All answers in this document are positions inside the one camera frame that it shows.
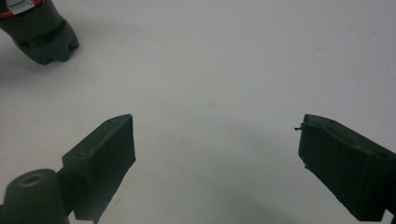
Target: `white table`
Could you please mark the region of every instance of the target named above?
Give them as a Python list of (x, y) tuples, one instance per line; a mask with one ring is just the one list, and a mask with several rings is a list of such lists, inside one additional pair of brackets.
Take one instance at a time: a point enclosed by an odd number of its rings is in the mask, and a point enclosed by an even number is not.
[(293, 128), (321, 115), (395, 151), (395, 1), (54, 3), (81, 44), (67, 63), (0, 33), (1, 201), (131, 113), (137, 162), (100, 223), (359, 223)]

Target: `mounting hole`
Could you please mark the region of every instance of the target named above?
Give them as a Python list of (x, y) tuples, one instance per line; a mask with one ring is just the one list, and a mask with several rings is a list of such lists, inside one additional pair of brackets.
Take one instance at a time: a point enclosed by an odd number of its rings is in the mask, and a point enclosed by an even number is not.
[(76, 153), (77, 157), (86, 157), (88, 155), (87, 151), (78, 151)]
[(40, 183), (43, 179), (44, 176), (40, 174), (28, 175), (20, 182), (20, 186), (24, 188), (32, 187)]

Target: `white background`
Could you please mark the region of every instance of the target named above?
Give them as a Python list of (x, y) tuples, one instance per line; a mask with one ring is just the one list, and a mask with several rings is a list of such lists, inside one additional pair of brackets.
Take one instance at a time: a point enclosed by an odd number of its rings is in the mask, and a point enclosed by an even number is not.
[(395, 151), (395, 1), (54, 4), (81, 44), (67, 63), (0, 33), (2, 192), (131, 113), (137, 162), (100, 223), (359, 223), (293, 128), (321, 115)]

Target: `white surface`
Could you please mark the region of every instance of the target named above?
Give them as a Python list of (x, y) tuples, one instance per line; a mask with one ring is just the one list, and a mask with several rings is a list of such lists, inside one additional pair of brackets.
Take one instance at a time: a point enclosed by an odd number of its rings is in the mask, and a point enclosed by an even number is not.
[(100, 223), (359, 223), (293, 128), (321, 115), (395, 150), (395, 1), (54, 2), (81, 44), (69, 62), (0, 33), (2, 192), (131, 113), (137, 162)]

